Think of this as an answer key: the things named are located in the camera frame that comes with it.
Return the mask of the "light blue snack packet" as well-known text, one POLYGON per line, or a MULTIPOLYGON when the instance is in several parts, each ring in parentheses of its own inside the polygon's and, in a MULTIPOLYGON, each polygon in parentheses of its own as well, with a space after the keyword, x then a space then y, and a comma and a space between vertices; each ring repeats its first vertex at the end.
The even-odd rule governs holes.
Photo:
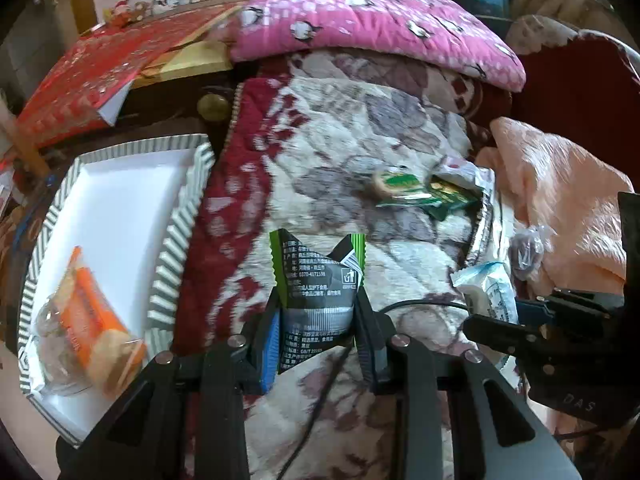
POLYGON ((451 275, 471 314, 518 325, 518 308, 510 274, 503 262, 469 266, 451 275))

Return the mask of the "orange cracker packet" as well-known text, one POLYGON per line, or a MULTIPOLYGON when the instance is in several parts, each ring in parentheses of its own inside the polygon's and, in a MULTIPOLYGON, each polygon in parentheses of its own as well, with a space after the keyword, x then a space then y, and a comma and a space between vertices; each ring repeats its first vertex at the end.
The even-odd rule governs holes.
POLYGON ((60 322, 91 385, 117 396, 140 370, 146 347, 104 296, 79 246, 52 297, 60 322))

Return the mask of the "black green snack packet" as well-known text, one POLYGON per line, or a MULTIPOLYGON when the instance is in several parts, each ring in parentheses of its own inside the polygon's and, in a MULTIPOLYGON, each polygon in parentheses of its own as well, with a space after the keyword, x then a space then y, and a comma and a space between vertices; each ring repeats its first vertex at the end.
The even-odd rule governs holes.
POLYGON ((344 344, 364 281, 366 237, 348 234, 327 255, 286 229, 269 234, 279 297, 282 372, 344 344))

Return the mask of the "clear bag of nuts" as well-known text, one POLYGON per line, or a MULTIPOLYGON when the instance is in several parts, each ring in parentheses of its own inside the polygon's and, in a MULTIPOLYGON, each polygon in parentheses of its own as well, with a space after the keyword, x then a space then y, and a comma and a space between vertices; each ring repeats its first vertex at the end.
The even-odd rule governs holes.
POLYGON ((30 367, 32 388, 45 396, 72 396, 91 387, 67 338, 60 309, 52 297, 39 310, 32 326, 35 363, 30 367))

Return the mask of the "small clear wrapped candy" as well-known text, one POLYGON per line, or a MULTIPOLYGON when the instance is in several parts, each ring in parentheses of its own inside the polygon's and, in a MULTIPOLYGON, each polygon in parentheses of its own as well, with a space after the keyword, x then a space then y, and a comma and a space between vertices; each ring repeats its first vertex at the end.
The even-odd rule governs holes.
POLYGON ((555 232, 550 226, 529 226, 516 231, 510 240, 509 256, 514 278, 527 281, 540 267, 547 252, 552 251, 555 232))

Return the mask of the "white silver snack bag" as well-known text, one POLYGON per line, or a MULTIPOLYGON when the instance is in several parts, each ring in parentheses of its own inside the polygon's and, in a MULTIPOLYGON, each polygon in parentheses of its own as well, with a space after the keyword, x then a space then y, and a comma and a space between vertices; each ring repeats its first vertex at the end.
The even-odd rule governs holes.
POLYGON ((478 199, 475 210, 474 229, 471 244, 464 260, 464 266, 476 266, 484 261, 495 260, 491 253, 494 238, 496 177, 495 171, 479 167, 466 159, 445 156, 435 170, 435 176, 447 183, 457 185, 478 199))

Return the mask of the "peach pink blanket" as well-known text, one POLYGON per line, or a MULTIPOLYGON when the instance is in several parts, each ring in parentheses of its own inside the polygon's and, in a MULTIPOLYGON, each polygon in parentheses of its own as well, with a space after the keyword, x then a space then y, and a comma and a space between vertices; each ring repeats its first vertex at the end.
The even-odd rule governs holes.
POLYGON ((626 282, 617 195, 631 180, 587 150, 525 122, 500 117, 489 126, 495 145, 477 154, 511 195, 515 218, 552 229, 551 250, 529 275, 535 295, 574 288, 620 295, 626 282))

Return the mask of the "green striped white tray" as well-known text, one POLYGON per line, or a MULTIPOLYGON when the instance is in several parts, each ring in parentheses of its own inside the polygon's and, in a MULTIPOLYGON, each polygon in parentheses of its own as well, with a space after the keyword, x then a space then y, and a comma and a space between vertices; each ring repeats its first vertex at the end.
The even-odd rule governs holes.
POLYGON ((29 255, 18 309, 22 393, 70 445, 85 440, 111 402, 89 387, 48 391, 37 359, 36 316, 80 247, 106 299, 152 358, 174 336, 194 220, 215 155, 204 133, 161 136, 76 157, 55 185, 29 255))

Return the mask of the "dark green snack packet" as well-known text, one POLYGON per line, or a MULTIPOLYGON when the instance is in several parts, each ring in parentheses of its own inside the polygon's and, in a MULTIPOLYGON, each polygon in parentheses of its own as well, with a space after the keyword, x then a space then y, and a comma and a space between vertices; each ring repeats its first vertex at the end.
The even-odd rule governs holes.
POLYGON ((444 221, 452 212, 468 209, 480 201, 476 193, 440 177, 431 177, 427 188, 434 202, 423 209, 437 221, 444 221))

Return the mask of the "green biscuit packet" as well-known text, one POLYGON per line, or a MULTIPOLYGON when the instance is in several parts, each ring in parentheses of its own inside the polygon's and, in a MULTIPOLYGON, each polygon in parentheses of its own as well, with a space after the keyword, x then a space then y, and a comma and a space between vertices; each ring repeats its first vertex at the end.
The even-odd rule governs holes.
POLYGON ((442 203, 414 174, 405 171, 376 172, 371 186, 379 207, 426 207, 442 203))

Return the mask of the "dark red cushion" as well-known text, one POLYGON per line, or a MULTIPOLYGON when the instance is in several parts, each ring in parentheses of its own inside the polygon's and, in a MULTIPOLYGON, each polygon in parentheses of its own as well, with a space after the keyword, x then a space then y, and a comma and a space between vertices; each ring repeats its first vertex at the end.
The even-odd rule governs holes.
POLYGON ((582 146, 639 186, 639 77, 613 41, 576 38, 521 57, 510 117, 582 146))

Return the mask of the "floral red cream blanket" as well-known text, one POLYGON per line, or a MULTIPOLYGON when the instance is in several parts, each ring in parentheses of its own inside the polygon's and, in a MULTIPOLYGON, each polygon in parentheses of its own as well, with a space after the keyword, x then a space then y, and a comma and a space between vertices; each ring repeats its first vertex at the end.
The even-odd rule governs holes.
MULTIPOLYGON (((244 82, 195 220, 174 343, 201 351, 239 332, 274 284, 269 234, 286 229, 327 254, 363 234, 366 287, 401 332, 457 356, 470 348, 451 275, 464 267, 472 209, 437 221, 416 207, 382 208, 372 177, 404 166, 425 179, 447 156, 494 142, 487 122, 312 52, 265 65, 244 82)), ((245 402, 255 479, 383 479, 395 403, 367 388, 354 352, 332 349, 245 402)))

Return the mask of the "round brass knob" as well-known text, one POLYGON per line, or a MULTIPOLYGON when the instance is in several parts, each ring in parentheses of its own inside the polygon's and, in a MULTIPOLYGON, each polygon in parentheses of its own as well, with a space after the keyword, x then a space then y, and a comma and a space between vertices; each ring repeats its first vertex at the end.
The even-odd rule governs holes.
POLYGON ((225 122, 231 115, 232 105, 224 94, 208 92, 198 99, 196 109, 206 122, 225 122))

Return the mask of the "red patterned paper sheet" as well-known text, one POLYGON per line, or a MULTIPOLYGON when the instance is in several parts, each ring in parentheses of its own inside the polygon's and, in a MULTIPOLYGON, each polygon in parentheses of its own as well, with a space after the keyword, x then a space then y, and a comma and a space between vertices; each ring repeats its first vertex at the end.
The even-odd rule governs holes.
POLYGON ((79 38, 44 77, 17 118, 36 148, 115 125, 144 66, 163 53, 205 40, 239 7, 233 3, 149 18, 124 29, 101 27, 79 38))

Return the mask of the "yellow gold box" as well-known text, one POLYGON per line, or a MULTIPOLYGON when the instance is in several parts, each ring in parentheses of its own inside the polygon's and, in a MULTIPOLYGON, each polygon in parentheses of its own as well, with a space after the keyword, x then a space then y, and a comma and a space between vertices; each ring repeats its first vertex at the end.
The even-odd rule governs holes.
POLYGON ((167 51, 153 60, 134 78, 131 88, 232 69, 227 47, 219 41, 196 40, 167 51))

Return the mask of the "santa figurine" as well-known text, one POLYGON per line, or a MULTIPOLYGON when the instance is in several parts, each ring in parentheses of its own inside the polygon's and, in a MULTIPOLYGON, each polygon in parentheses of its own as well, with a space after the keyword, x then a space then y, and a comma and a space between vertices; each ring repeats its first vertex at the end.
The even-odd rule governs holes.
POLYGON ((108 26, 122 29, 144 20, 149 10, 148 2, 138 1, 132 6, 129 0, 120 0, 111 9, 105 9, 103 16, 108 26))

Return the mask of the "pink penguin quilt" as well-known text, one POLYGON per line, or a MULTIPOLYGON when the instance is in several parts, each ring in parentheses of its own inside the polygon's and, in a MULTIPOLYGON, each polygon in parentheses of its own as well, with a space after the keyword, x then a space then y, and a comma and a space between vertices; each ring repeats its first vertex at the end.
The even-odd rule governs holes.
POLYGON ((322 48, 402 55, 511 92, 526 83, 513 50, 451 0, 248 0, 232 21, 234 62, 322 48))

